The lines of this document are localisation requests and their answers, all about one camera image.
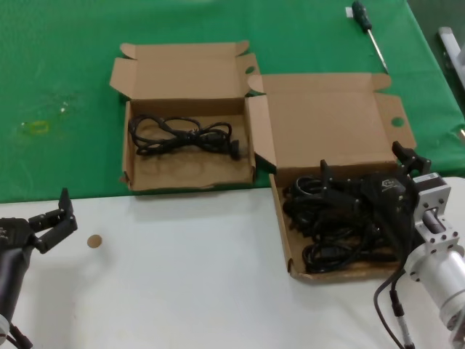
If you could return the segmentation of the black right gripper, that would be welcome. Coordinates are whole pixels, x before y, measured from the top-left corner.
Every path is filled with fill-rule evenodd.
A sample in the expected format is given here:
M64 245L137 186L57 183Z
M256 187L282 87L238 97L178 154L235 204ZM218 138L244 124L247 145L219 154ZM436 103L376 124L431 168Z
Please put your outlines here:
M400 261L407 260L414 240L416 197L411 178L430 173L431 161L418 155L414 149L403 147L398 141L392 143L392 152L400 169L391 172L374 172L360 179L335 180L325 160L320 161L320 196L325 202L358 214L360 196L367 201L375 223L391 244Z

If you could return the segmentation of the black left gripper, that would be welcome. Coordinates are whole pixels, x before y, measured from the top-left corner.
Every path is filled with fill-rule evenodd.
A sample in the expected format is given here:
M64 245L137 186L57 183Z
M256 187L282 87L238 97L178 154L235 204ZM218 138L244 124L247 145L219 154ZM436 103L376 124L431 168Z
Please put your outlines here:
M78 229L67 188L63 188L58 208L35 217L1 218L1 315L13 317L25 273L36 248L45 254Z

